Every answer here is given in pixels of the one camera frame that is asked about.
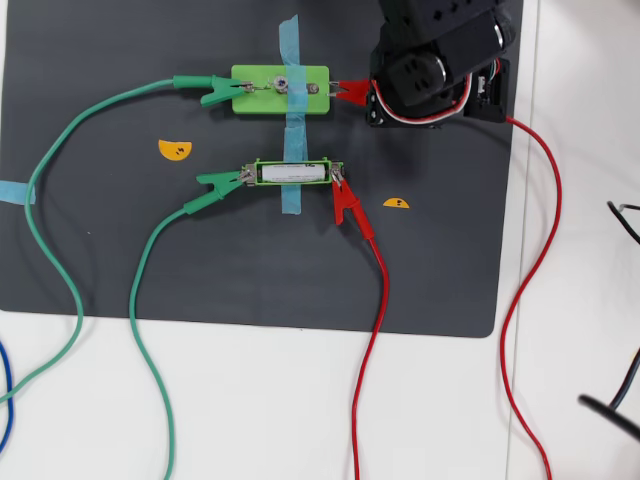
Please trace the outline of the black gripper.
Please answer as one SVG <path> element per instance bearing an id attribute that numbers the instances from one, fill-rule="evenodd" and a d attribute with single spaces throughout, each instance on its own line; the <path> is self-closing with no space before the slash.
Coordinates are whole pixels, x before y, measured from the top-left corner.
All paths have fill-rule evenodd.
<path id="1" fill-rule="evenodd" d="M 370 79 L 384 85 L 384 109 L 375 94 L 367 95 L 366 122 L 373 128 L 434 128 L 462 114 L 470 99 L 470 76 L 452 79 L 441 58 L 423 48 L 374 49 Z"/>

